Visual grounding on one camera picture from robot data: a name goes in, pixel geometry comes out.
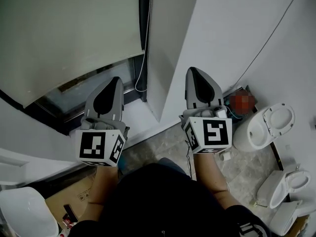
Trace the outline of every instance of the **toilet lid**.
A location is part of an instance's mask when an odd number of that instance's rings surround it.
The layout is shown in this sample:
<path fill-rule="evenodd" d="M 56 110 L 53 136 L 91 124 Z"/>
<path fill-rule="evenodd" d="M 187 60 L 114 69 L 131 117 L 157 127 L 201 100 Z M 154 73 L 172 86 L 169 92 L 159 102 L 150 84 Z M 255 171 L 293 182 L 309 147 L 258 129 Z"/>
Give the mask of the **toilet lid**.
<path fill-rule="evenodd" d="M 289 174 L 285 181 L 287 182 L 288 192 L 295 193 L 304 189 L 311 181 L 311 174 L 308 171 L 295 171 Z"/>
<path fill-rule="evenodd" d="M 268 108 L 263 118 L 273 137 L 279 137 L 287 133 L 294 125 L 295 115 L 290 106 L 278 103 Z"/>

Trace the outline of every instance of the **roller blind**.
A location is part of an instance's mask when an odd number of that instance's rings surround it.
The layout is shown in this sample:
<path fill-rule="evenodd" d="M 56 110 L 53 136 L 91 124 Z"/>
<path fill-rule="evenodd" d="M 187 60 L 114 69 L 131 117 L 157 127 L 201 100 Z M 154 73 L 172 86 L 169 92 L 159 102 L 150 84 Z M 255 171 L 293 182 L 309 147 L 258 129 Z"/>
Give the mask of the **roller blind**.
<path fill-rule="evenodd" d="M 0 89 L 24 107 L 143 53 L 138 0 L 0 0 Z"/>

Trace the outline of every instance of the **black shirt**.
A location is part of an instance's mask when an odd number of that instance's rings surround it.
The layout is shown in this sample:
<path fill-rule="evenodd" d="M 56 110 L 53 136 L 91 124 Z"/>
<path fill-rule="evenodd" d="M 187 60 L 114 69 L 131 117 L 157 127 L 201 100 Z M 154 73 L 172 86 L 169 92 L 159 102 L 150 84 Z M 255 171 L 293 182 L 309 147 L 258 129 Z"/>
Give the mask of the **black shirt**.
<path fill-rule="evenodd" d="M 270 237 L 271 233 L 244 206 L 224 210 L 203 185 L 152 163 L 120 181 L 99 222 L 79 222 L 69 235 L 83 236 Z"/>

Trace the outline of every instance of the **floor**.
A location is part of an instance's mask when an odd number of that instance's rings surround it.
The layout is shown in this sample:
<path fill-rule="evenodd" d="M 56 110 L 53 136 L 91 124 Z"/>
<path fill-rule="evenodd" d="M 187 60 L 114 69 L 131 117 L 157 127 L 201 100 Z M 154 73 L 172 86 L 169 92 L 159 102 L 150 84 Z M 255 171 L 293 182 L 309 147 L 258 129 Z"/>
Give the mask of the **floor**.
<path fill-rule="evenodd" d="M 122 153 L 123 173 L 167 157 L 189 174 L 186 158 L 188 146 L 185 140 L 185 133 L 180 124 L 177 124 L 144 142 L 124 150 Z M 215 155 L 215 160 L 229 184 L 231 193 L 241 204 L 261 218 L 263 222 L 269 224 L 276 211 L 260 206 L 251 206 L 250 202 L 255 199 L 257 190 L 269 174 L 274 169 L 278 170 L 277 161 L 271 147 L 268 146 L 254 153 L 239 152 L 232 147 L 231 154 L 232 159 L 228 161 L 221 161 L 219 155 Z M 192 176 L 196 180 L 192 154 L 190 154 L 190 158 Z"/>

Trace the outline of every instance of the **person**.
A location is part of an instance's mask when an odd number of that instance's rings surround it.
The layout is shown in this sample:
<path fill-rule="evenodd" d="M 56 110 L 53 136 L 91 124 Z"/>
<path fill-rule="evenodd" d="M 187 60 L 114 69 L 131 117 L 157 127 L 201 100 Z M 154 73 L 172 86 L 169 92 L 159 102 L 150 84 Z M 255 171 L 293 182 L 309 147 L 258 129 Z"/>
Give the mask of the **person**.
<path fill-rule="evenodd" d="M 213 154 L 194 154 L 197 181 L 163 158 L 125 175 L 98 167 L 89 202 L 69 237 L 270 237 L 229 192 Z"/>

